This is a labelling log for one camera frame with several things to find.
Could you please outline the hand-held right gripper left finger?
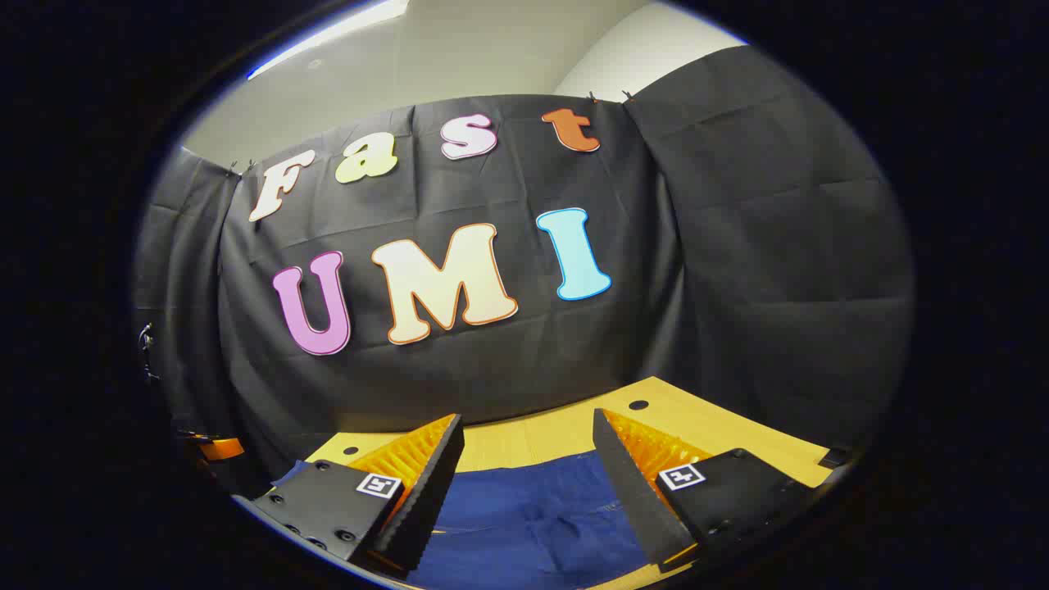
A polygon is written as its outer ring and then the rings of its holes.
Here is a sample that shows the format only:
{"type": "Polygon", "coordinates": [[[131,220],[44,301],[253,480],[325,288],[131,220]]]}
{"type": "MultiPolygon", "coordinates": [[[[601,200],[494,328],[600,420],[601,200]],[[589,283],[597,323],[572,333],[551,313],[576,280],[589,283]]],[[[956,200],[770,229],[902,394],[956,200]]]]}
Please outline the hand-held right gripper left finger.
{"type": "Polygon", "coordinates": [[[347,465],[300,461],[251,507],[333,559],[408,574],[456,475],[465,447],[461,419],[446,415],[347,465]]]}

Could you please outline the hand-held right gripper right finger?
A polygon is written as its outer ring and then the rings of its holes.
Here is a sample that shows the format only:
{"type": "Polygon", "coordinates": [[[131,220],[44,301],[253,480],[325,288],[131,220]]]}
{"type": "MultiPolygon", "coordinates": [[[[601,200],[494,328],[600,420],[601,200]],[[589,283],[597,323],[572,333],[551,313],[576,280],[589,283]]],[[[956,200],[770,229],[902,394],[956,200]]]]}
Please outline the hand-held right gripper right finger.
{"type": "Polygon", "coordinates": [[[745,448],[701,451],[614,410],[593,445],[645,556],[663,571],[738,556],[799,515],[815,489],[745,448]]]}

